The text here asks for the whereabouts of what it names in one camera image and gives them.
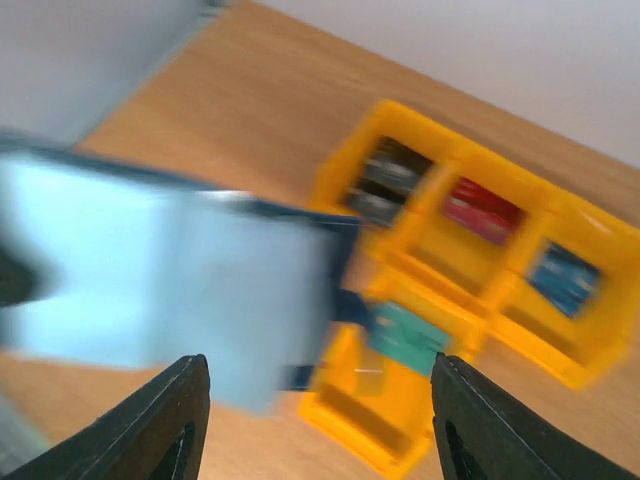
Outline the black VIP credit card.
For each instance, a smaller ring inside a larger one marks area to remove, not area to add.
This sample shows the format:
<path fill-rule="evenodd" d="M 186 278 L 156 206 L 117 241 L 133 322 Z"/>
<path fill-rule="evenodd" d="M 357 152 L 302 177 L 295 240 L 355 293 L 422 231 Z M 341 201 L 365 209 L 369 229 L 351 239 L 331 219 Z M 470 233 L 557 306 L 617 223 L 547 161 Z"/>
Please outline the black VIP credit card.
<path fill-rule="evenodd" d="M 390 228 L 405 201 L 404 195 L 380 183 L 360 180 L 347 190 L 344 205 L 368 223 Z"/>

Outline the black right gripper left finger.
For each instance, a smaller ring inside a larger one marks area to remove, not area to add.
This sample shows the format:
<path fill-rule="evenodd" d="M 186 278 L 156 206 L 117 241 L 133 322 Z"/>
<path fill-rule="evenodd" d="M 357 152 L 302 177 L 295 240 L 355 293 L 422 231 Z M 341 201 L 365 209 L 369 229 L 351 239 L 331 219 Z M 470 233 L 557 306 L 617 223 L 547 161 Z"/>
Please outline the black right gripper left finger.
<path fill-rule="evenodd" d="M 183 356 L 8 479 L 196 479 L 210 412 L 202 354 Z"/>

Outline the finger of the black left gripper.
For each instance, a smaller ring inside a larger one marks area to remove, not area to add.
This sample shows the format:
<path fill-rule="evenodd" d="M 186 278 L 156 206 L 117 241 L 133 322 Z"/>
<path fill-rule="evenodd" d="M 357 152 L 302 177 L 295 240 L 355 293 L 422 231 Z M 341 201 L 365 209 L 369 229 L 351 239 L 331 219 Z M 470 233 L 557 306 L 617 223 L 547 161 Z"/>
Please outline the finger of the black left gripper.
<path fill-rule="evenodd" d="M 1 245 L 1 307 L 34 301 L 45 293 L 45 272 L 36 259 Z"/>

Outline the blue card holder wallet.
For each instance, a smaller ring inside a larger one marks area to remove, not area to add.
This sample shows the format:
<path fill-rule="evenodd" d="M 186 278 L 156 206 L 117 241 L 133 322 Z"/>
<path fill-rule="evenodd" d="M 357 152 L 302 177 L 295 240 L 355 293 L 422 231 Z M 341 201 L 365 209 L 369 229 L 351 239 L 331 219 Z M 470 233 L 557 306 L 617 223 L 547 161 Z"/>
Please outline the blue card holder wallet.
<path fill-rule="evenodd" d="M 3 139 L 1 245 L 45 293 L 1 307 L 25 356 L 144 369 L 202 354 L 211 398 L 255 414 L 305 390 L 332 325 L 369 331 L 342 286 L 361 224 L 167 172 Z"/>

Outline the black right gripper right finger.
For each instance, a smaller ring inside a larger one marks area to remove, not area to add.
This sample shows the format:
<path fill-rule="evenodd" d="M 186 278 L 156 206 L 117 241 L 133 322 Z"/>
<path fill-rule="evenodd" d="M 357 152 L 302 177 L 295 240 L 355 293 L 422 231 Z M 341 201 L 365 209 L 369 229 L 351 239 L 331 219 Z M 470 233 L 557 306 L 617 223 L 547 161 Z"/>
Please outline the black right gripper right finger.
<path fill-rule="evenodd" d="M 436 355 L 433 428 L 446 479 L 633 479 L 457 356 Z"/>

